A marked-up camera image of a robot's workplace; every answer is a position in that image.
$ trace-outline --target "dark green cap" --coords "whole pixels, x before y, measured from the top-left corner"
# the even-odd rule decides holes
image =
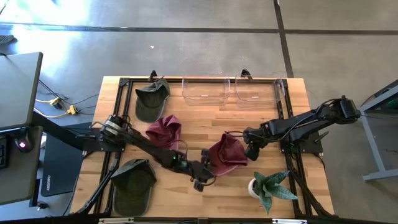
[[[136,217],[146,213],[150,193],[156,183],[155,171],[147,159],[133,159],[111,177],[114,184],[113,211],[120,216]]]
[[[170,96],[170,87],[163,78],[136,90],[136,116],[144,122],[153,123],[163,114],[166,99]]]

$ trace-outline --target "white pot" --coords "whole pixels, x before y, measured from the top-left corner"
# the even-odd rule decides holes
[[[249,195],[250,195],[251,197],[260,199],[260,196],[256,195],[256,193],[253,191],[253,184],[254,184],[254,181],[256,181],[255,178],[253,178],[252,180],[250,180],[249,185],[248,185],[248,192],[249,192]]]

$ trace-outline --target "wooden table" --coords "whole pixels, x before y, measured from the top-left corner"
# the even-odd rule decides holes
[[[120,77],[104,77],[94,121],[103,122],[113,113]],[[288,78],[290,99],[294,114],[310,109],[305,91],[304,80]],[[135,83],[134,88],[142,88],[148,83]],[[171,96],[167,100],[164,116],[174,114],[182,123],[181,138],[188,142],[188,159],[200,160],[200,151],[217,142],[224,131],[242,131],[246,127],[259,127],[259,123],[278,118],[275,107],[242,108],[237,106],[235,89],[231,86],[231,96],[224,106],[187,106],[182,97],[181,84],[170,84]],[[123,94],[120,114],[124,108]],[[130,112],[132,127],[145,133],[150,124],[139,121],[134,112],[136,94],[133,91]],[[308,188],[317,200],[330,213],[333,213],[325,171],[319,158],[312,154],[303,154],[303,164]],[[254,171],[269,175],[287,170],[285,157],[280,153],[279,143],[268,144],[261,149],[257,161],[249,161],[246,167],[217,178],[215,184],[197,192],[190,177],[161,168],[150,155],[135,146],[128,146],[122,154],[121,165],[133,158],[149,159],[154,166],[157,183],[155,184],[150,207],[146,217],[221,217],[221,218],[292,218],[293,205],[290,200],[273,198],[269,215],[258,201],[248,194],[248,183]],[[71,212],[77,211],[89,199],[98,186],[104,153],[95,152],[87,157],[81,166]],[[289,187],[285,179],[282,185]],[[304,212],[303,198],[297,185],[300,208]],[[104,190],[101,212],[106,205],[109,188]]]

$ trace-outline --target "yellow cable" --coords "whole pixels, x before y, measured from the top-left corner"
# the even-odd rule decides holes
[[[49,115],[45,115],[43,114],[41,111],[39,111],[37,108],[34,108],[40,115],[45,116],[46,118],[59,118],[62,116],[67,115],[68,113],[64,113],[64,114],[60,114],[60,115],[56,115],[56,116],[49,116]]]
[[[48,100],[48,101],[45,101],[45,100],[38,100],[38,99],[35,99],[35,101],[37,101],[37,102],[41,102],[41,103],[51,103],[51,101],[50,101],[50,100]]]

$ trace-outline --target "gray floor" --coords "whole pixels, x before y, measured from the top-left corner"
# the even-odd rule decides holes
[[[397,1],[280,0],[286,29],[397,30]],[[105,27],[277,28],[271,0],[16,1],[3,22]],[[256,77],[286,77],[279,34],[65,32],[15,27],[0,30],[17,41],[0,52],[44,53],[41,79],[70,101],[98,93],[104,75],[227,73],[248,68]],[[396,35],[288,35],[294,77],[304,78],[312,107],[346,95],[359,106],[398,78]],[[95,105],[96,99],[80,106]],[[46,105],[37,107],[57,114]],[[58,124],[91,121],[92,116],[55,119]],[[326,174],[335,213],[345,218],[398,222],[398,178],[368,184],[376,171],[361,122],[329,127],[323,139]],[[27,210],[24,202],[0,207],[0,220],[59,215],[67,195],[50,201],[51,210]]]

